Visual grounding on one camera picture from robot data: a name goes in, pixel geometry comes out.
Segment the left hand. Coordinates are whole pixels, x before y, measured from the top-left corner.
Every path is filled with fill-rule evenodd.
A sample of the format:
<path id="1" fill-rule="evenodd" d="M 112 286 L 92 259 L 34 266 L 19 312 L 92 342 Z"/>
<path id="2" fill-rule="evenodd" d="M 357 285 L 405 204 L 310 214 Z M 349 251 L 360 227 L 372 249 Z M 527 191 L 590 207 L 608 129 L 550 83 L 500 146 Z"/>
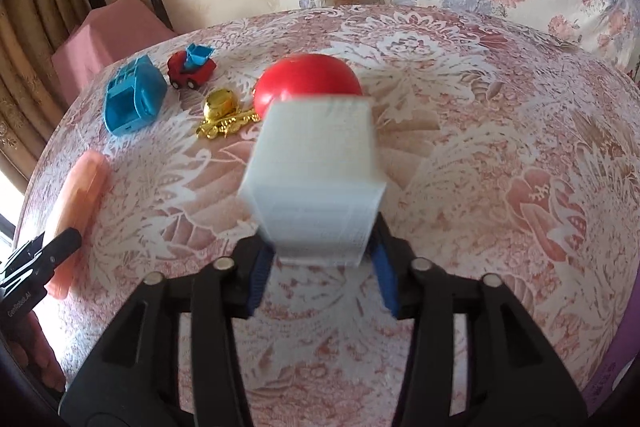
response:
<path id="1" fill-rule="evenodd" d="M 27 314 L 10 334 L 9 346 L 19 366 L 26 369 L 32 363 L 47 388 L 57 392 L 65 390 L 66 377 L 35 312 Z"/>

